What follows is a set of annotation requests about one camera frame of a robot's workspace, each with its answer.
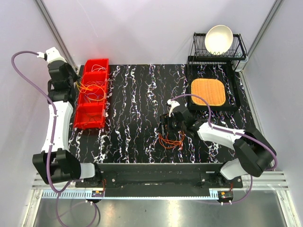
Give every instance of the marble tabletop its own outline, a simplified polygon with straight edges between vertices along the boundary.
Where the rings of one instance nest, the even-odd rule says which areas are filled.
[[[201,65],[200,77],[204,77],[206,67],[214,72],[214,78],[226,81],[220,65]],[[159,116],[168,112],[168,99],[186,93],[185,69],[181,64],[111,65],[106,126],[103,129],[74,129],[73,114],[70,152],[81,162],[98,163],[205,163],[234,159],[233,150],[188,136],[182,148],[165,149],[160,145],[156,132]],[[245,129],[254,126],[254,121],[238,75],[236,84],[241,107],[235,113],[212,112],[212,123]],[[228,83],[225,83],[225,89],[229,102],[234,103]],[[208,117],[206,111],[193,114],[204,119]]]

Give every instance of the white wall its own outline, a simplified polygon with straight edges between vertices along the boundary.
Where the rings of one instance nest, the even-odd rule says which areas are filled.
[[[274,0],[44,0],[77,64],[186,63],[194,32],[223,24],[250,47]]]
[[[303,222],[303,1],[284,1],[244,73]]]
[[[0,7],[0,223],[19,226],[36,170],[32,155],[39,153],[48,124],[48,105],[12,68],[18,51],[45,51],[56,46],[32,0],[5,0]],[[47,64],[34,55],[17,57],[19,69],[44,90]]]

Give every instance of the purple hose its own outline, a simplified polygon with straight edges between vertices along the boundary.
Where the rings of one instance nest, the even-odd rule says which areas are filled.
[[[179,96],[177,96],[177,97],[174,97],[174,98],[171,99],[171,100],[174,101],[174,100],[176,100],[177,98],[181,98],[181,97],[185,97],[185,96],[193,96],[193,97],[199,98],[199,99],[201,99],[201,100],[207,105],[208,112],[209,112],[209,115],[208,115],[208,124],[209,124],[209,126],[210,126],[211,128],[216,129],[216,130],[219,130],[219,131],[223,131],[223,132],[227,132],[227,133],[233,134],[233,131],[231,131],[231,130],[228,130],[228,129],[221,129],[221,128],[215,127],[215,126],[213,126],[213,125],[211,124],[210,120],[211,120],[211,117],[212,117],[212,112],[211,112],[211,109],[210,109],[209,104],[208,104],[202,97],[197,96],[197,95],[193,95],[193,94],[183,94],[183,95],[179,95]],[[251,137],[251,136],[248,136],[248,135],[245,135],[245,134],[243,134],[243,133],[236,132],[235,134],[238,135],[238,136],[243,136],[243,137],[245,137],[245,138],[247,138],[247,139],[250,139],[251,141],[254,141],[255,143],[261,145],[264,149],[266,149],[266,150],[272,155],[272,157],[273,157],[273,159],[274,159],[274,161],[275,161],[275,164],[274,164],[273,167],[271,167],[271,168],[269,168],[269,169],[267,169],[267,170],[273,170],[273,169],[275,169],[275,168],[277,167],[277,165],[278,165],[278,160],[277,160],[277,158],[276,158],[274,152],[273,152],[268,146],[266,146],[264,143],[262,143],[262,142],[256,140],[255,138],[253,138],[253,137]],[[246,198],[248,197],[248,195],[249,195],[250,192],[251,192],[251,189],[252,189],[252,176],[250,176],[250,188],[249,188],[249,190],[247,191],[246,195],[245,195],[242,199],[240,199],[240,200],[238,200],[238,201],[235,201],[235,202],[232,202],[232,203],[235,204],[235,203],[242,202],[244,199],[246,199]],[[205,204],[216,204],[216,205],[220,205],[219,203],[209,203],[209,202],[205,202],[205,201],[199,201],[199,202],[205,203]]]
[[[52,179],[51,179],[51,173],[50,173],[50,161],[51,161],[51,152],[52,152],[52,147],[53,147],[53,139],[54,139],[54,136],[55,136],[55,128],[56,128],[56,121],[57,121],[57,109],[56,109],[56,106],[54,105],[53,101],[50,99],[50,97],[47,96],[47,94],[41,89],[39,88],[36,84],[34,84],[30,79],[28,79],[26,76],[24,76],[22,74],[22,72],[19,71],[19,69],[16,67],[16,64],[15,64],[15,58],[20,55],[20,54],[23,54],[23,53],[31,53],[31,54],[34,54],[34,55],[38,55],[38,53],[36,52],[33,52],[33,51],[20,51],[20,52],[17,52],[15,53],[12,57],[11,57],[11,65],[13,66],[14,70],[26,81],[28,82],[31,86],[33,86],[35,89],[37,89],[46,99],[47,101],[52,105],[53,107],[53,113],[54,113],[54,117],[53,117],[53,129],[52,129],[52,135],[51,135],[51,145],[49,146],[49,149],[48,149],[48,153],[47,153],[47,158],[46,158],[46,174],[47,174],[47,180],[48,180],[48,183],[51,187],[51,189],[55,192],[55,193],[58,193],[58,197],[57,197],[57,201],[56,201],[56,216],[58,218],[58,221],[60,222],[60,224],[64,227],[67,227],[61,220],[60,220],[60,216],[58,214],[58,200],[59,200],[59,197],[61,195],[61,193],[70,185],[71,181],[67,182],[67,184],[61,189],[61,190],[57,190],[55,188],[55,186],[53,185],[53,182],[52,182]],[[96,219],[96,216],[97,216],[97,206],[95,205],[95,216],[94,216],[94,219],[92,220],[92,222],[87,226],[87,227],[90,227],[93,222],[95,221]]]

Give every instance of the purple cable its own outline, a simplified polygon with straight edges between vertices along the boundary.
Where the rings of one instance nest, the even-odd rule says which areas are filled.
[[[219,130],[219,131],[223,131],[223,132],[227,132],[227,133],[233,134],[233,131],[231,131],[231,130],[217,128],[217,127],[215,127],[215,126],[213,126],[213,125],[211,124],[210,120],[211,120],[211,117],[212,117],[212,111],[211,111],[211,109],[210,109],[209,104],[208,104],[202,97],[197,96],[197,95],[194,95],[194,94],[183,94],[183,95],[179,95],[179,96],[177,96],[177,97],[174,97],[174,98],[172,98],[171,100],[174,101],[174,100],[176,100],[177,98],[181,98],[181,97],[185,97],[185,96],[193,96],[193,97],[199,98],[199,99],[201,99],[201,100],[207,105],[208,112],[209,112],[209,115],[208,115],[208,124],[209,124],[209,126],[210,126],[211,128],[216,129],[216,130]],[[243,133],[236,132],[235,134],[238,135],[238,136],[243,136],[243,137],[245,137],[245,138],[247,138],[247,139],[250,139],[251,141],[254,141],[255,143],[261,145],[264,149],[266,149],[266,150],[272,155],[272,157],[273,157],[273,159],[274,159],[274,161],[275,161],[275,164],[274,164],[273,167],[271,167],[270,169],[267,169],[267,170],[273,170],[273,169],[275,169],[275,168],[277,167],[277,165],[278,165],[278,160],[277,160],[277,158],[276,158],[274,152],[273,152],[268,146],[266,146],[264,143],[262,143],[262,142],[256,140],[255,138],[253,138],[253,137],[251,137],[251,136],[248,136],[248,135],[245,135],[245,134],[243,134]],[[249,190],[247,191],[246,195],[245,195],[242,199],[233,202],[233,204],[234,204],[234,203],[239,203],[239,202],[243,201],[244,199],[246,199],[246,198],[248,197],[248,195],[250,194],[251,189],[252,189],[252,176],[250,176],[250,179],[251,179],[251,181],[250,181],[250,188],[249,188]],[[208,202],[201,202],[201,203],[206,203],[206,204],[217,204],[217,205],[220,205],[219,203],[208,203]]]
[[[31,54],[34,54],[34,55],[39,55],[38,53],[36,52],[33,52],[33,51],[19,51],[17,53],[15,53],[12,57],[11,57],[11,65],[13,66],[14,70],[19,74],[20,77],[22,77],[27,83],[29,83],[31,86],[33,86],[35,89],[37,89],[46,99],[47,101],[52,105],[53,107],[53,113],[54,113],[54,117],[53,117],[53,129],[52,129],[52,135],[51,135],[51,145],[49,146],[49,149],[48,149],[48,153],[47,153],[47,158],[46,158],[46,175],[47,175],[47,180],[48,180],[48,183],[51,187],[51,189],[58,194],[58,197],[57,197],[57,202],[56,202],[56,205],[58,203],[58,200],[59,200],[59,197],[61,195],[61,193],[68,187],[68,185],[70,185],[71,181],[67,182],[67,184],[61,189],[61,190],[57,190],[55,188],[55,186],[53,185],[53,182],[52,182],[52,179],[51,179],[51,173],[50,173],[50,161],[51,161],[51,152],[52,152],[52,147],[53,147],[53,140],[54,140],[54,136],[55,136],[55,128],[56,128],[56,121],[57,121],[57,109],[56,109],[56,106],[55,104],[53,103],[53,101],[50,99],[50,97],[47,96],[47,94],[41,89],[39,88],[36,84],[34,84],[30,79],[28,79],[26,76],[24,76],[22,74],[22,72],[19,71],[19,69],[16,67],[16,64],[15,64],[15,58],[20,55],[20,54],[23,54],[23,53],[31,53]],[[92,220],[92,222],[87,226],[87,227],[90,227],[93,222],[95,221],[96,219],[96,216],[97,216],[97,206],[95,205],[95,216],[94,216],[94,219]],[[61,225],[63,225],[64,227],[67,227],[61,220],[60,220],[60,216],[58,214],[58,206],[56,206],[56,216],[58,218],[58,221],[60,222]]]

